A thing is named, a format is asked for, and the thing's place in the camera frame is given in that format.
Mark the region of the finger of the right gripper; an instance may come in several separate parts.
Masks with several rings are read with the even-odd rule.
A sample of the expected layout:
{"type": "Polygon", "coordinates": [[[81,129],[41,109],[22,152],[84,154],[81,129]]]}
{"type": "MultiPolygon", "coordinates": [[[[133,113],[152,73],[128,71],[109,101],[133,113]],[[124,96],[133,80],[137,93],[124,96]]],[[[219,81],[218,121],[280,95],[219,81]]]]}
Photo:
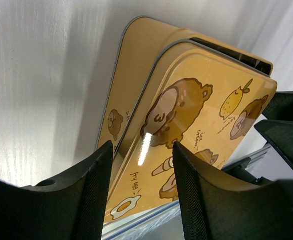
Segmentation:
{"type": "Polygon", "coordinates": [[[293,91],[277,91],[262,114],[268,120],[293,120],[293,91]]]}

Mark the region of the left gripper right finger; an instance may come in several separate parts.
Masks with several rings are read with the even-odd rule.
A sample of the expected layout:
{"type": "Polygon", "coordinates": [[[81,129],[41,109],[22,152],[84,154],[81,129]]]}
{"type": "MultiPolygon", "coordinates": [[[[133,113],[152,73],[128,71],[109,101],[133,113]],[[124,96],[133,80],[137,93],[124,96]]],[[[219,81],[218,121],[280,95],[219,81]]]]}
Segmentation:
{"type": "Polygon", "coordinates": [[[293,180],[254,185],[173,145],[187,240],[293,240],[293,180]]]}

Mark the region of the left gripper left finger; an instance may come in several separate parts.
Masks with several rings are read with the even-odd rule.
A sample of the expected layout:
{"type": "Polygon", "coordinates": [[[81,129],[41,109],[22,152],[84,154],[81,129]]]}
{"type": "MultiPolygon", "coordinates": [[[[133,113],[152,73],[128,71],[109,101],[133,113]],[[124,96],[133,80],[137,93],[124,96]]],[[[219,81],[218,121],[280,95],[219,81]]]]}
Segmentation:
{"type": "Polygon", "coordinates": [[[99,240],[113,145],[35,186],[0,180],[0,240],[99,240]]]}

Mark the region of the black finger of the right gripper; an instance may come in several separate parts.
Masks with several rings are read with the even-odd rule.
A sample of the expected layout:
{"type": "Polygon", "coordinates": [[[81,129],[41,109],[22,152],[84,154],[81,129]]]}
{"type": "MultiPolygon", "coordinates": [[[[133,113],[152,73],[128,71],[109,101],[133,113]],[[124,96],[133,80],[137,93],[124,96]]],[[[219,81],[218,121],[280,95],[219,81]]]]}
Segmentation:
{"type": "Polygon", "coordinates": [[[293,170],[293,121],[265,119],[254,128],[293,170]]]}

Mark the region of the silver tin lid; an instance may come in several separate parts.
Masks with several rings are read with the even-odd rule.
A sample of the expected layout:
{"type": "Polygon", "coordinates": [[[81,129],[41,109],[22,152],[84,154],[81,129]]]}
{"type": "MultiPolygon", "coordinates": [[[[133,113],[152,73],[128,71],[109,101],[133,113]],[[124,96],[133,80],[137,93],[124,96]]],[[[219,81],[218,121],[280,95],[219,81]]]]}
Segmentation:
{"type": "Polygon", "coordinates": [[[153,66],[119,143],[122,165],[109,190],[105,222],[178,200],[173,145],[220,169],[277,88],[255,69],[192,41],[153,66]]]}

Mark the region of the gold chocolate box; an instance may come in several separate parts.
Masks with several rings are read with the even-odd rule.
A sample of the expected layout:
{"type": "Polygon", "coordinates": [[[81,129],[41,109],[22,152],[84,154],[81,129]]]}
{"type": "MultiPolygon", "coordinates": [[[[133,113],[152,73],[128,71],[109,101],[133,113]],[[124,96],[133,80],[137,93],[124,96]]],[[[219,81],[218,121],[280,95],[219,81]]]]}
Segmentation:
{"type": "Polygon", "coordinates": [[[116,146],[130,124],[159,58],[177,44],[190,43],[269,80],[273,64],[261,57],[185,27],[148,16],[138,16],[126,26],[112,73],[97,147],[111,140],[116,146]]]}

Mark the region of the aluminium rail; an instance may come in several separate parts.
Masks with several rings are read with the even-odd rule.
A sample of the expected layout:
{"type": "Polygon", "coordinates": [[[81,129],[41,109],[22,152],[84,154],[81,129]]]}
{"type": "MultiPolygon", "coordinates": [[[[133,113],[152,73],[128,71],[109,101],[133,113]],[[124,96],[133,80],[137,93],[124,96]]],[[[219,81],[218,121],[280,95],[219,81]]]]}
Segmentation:
{"type": "Polygon", "coordinates": [[[103,226],[103,240],[183,240],[179,202],[174,201],[103,226]]]}

